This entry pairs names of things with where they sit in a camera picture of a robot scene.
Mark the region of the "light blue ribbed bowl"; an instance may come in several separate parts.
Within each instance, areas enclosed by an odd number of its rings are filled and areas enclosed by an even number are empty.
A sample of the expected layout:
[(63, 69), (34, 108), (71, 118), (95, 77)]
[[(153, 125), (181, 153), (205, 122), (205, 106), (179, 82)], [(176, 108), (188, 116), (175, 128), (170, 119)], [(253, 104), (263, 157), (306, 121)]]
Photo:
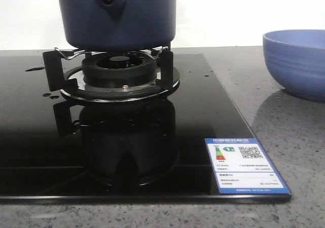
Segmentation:
[(288, 29), (263, 34), (266, 67), (292, 95), (324, 102), (324, 30)]

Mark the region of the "black metal pot support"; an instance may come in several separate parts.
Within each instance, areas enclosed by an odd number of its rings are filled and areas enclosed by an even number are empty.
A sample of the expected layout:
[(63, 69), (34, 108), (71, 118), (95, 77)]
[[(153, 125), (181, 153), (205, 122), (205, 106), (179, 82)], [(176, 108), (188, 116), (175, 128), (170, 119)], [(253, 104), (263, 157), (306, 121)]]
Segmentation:
[(140, 101), (170, 95), (180, 84), (173, 52), (160, 50), (93, 52), (55, 48), (43, 53), (50, 91), (89, 103)]

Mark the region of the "dark blue cooking pot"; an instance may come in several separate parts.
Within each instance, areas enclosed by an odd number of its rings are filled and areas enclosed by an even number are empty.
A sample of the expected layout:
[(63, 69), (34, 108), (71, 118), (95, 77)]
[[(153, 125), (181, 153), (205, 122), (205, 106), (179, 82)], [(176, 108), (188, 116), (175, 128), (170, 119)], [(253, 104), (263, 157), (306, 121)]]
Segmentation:
[(176, 0), (59, 0), (64, 34), (88, 51), (155, 48), (176, 34)]

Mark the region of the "blue energy label sticker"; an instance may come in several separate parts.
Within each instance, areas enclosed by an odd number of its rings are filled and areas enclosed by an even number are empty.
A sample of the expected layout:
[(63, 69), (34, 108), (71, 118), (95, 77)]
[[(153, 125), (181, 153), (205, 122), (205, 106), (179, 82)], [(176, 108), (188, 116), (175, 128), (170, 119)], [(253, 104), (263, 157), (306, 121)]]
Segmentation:
[(221, 194), (290, 194), (256, 138), (206, 138)]

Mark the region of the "black glass gas stove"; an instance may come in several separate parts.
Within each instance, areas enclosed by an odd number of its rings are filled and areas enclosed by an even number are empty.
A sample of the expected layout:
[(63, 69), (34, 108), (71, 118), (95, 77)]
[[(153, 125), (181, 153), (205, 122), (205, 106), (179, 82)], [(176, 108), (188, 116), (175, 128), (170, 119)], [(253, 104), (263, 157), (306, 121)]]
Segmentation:
[(289, 201), (276, 169), (259, 183), (214, 172), (272, 163), (205, 58), (174, 64), (171, 96), (80, 105), (48, 90), (41, 56), (1, 56), (1, 203)]

